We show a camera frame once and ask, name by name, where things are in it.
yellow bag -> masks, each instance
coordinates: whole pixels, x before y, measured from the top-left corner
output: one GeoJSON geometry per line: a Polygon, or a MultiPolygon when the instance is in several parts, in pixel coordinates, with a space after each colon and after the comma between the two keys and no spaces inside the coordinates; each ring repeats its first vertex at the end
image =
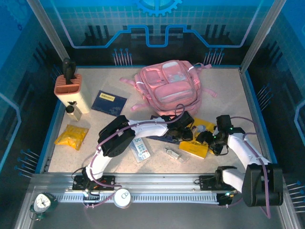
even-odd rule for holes
{"type": "Polygon", "coordinates": [[[89,129],[77,127],[74,125],[67,125],[65,131],[54,142],[56,145],[71,146],[79,150],[81,144],[87,135],[89,129]]]}

knife block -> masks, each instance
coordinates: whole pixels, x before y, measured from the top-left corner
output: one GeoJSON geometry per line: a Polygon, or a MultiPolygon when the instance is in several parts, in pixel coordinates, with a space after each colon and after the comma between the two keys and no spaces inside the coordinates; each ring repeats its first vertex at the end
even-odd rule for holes
{"type": "Polygon", "coordinates": [[[80,74],[75,74],[76,79],[71,79],[72,84],[66,84],[66,79],[60,75],[56,79],[54,94],[67,107],[72,105],[77,107],[82,113],[91,110],[92,96],[80,74]]]}

blue wall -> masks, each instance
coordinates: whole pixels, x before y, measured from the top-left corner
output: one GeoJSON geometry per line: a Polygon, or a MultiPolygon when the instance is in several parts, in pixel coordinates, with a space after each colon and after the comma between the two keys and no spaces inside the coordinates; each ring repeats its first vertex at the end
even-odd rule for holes
{"type": "Polygon", "coordinates": [[[0,68],[3,66],[31,15],[32,11],[27,4],[9,0],[0,5],[0,68]]]}
{"type": "Polygon", "coordinates": [[[299,41],[305,48],[305,4],[303,0],[288,0],[283,7],[283,14],[289,21],[299,41]]]}
{"type": "MultiPolygon", "coordinates": [[[[21,168],[20,150],[41,152],[57,102],[53,88],[60,70],[54,64],[61,61],[25,0],[1,2],[0,92],[19,106],[22,120],[0,173],[0,225],[14,228],[30,180],[24,175],[31,175],[14,167],[21,168]]],[[[0,158],[16,123],[15,111],[0,99],[0,158]]]]}
{"type": "Polygon", "coordinates": [[[79,64],[116,65],[114,50],[128,48],[133,63],[145,65],[169,59],[204,62],[205,54],[212,53],[225,54],[220,64],[241,64],[272,3],[45,0],[42,4],[79,64]]]}

aluminum frame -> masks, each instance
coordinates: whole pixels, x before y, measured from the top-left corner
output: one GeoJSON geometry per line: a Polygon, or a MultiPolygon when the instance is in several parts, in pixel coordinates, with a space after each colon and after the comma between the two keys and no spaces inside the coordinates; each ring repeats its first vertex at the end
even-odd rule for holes
{"type": "Polygon", "coordinates": [[[30,5],[31,9],[33,10],[36,18],[38,19],[40,25],[42,26],[43,30],[45,31],[46,35],[50,39],[53,47],[55,48],[57,54],[63,61],[64,58],[69,58],[69,55],[63,46],[56,30],[54,29],[46,11],[44,10],[43,6],[41,5],[39,0],[27,0],[28,4],[30,5]]]}
{"type": "Polygon", "coordinates": [[[267,13],[267,16],[265,17],[260,29],[258,30],[249,50],[246,53],[246,56],[244,57],[244,60],[241,64],[241,71],[243,73],[245,73],[245,71],[248,69],[250,63],[252,62],[257,51],[261,47],[261,45],[262,45],[263,41],[265,40],[266,36],[268,35],[269,31],[271,30],[273,23],[275,22],[277,16],[281,12],[285,3],[286,3],[286,0],[274,0],[270,10],[267,13]]]}

yellow label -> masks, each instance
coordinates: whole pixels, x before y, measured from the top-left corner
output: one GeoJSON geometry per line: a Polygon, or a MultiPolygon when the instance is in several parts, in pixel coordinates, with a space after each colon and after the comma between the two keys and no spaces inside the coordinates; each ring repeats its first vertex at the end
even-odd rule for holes
{"type": "Polygon", "coordinates": [[[100,94],[100,98],[109,100],[109,101],[111,101],[111,102],[113,102],[114,99],[115,99],[114,96],[108,95],[108,94],[105,94],[105,93],[101,93],[101,94],[100,94]]]}

